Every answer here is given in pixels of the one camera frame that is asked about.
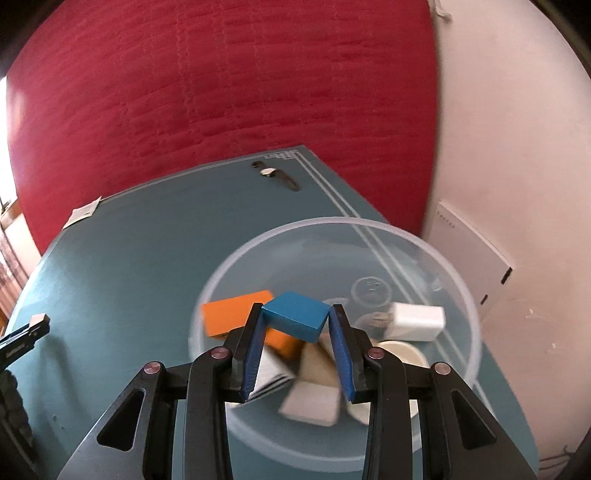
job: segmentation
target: clear plastic bowl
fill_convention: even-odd
[[[221,343],[204,334],[201,305],[260,290],[274,296],[292,290],[343,303],[351,324],[370,338],[380,332],[366,322],[367,314],[386,312],[393,301],[443,306],[445,330],[434,342],[413,343],[431,364],[449,363],[469,386],[476,380],[482,344],[474,300],[440,253],[401,229],[361,218],[325,217],[289,223],[250,240],[224,260],[204,286],[191,325],[191,356]],[[278,412],[287,392],[284,388],[227,408],[228,429],[286,465],[321,472],[361,470],[367,427],[348,415],[344,403],[332,427],[289,420]],[[412,425],[417,450],[418,416]]]

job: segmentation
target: blue table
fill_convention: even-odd
[[[302,190],[262,177],[251,167],[254,160],[285,170]],[[9,329],[24,325],[35,313],[51,317],[50,334],[12,368],[36,436],[41,473],[57,476],[145,363],[157,359],[173,366],[190,360],[187,336],[195,301],[230,253],[271,228],[319,216],[384,221],[310,151],[296,147],[138,186],[103,200],[91,218],[62,231],[9,324]],[[475,387],[537,470],[530,429],[486,347]],[[230,454],[236,479],[361,477],[360,472],[297,471],[232,436]],[[420,452],[415,455],[418,460]],[[181,478],[178,462],[173,471]]]

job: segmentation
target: window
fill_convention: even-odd
[[[6,113],[6,77],[4,77],[0,80],[0,204],[2,212],[17,198],[8,156]]]

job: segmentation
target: red wall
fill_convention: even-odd
[[[436,88],[425,0],[66,0],[8,73],[17,193],[43,252],[99,195],[305,144],[418,233]]]

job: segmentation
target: clamp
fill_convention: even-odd
[[[178,400],[186,400],[185,480],[231,480],[225,402],[254,389],[267,323],[255,303],[244,327],[193,363],[150,362],[97,421],[58,480],[171,479]],[[425,480],[535,480],[493,415],[445,363],[403,364],[352,328],[342,305],[328,315],[339,379],[352,403],[371,402],[363,480],[411,480],[409,399],[418,401]]]

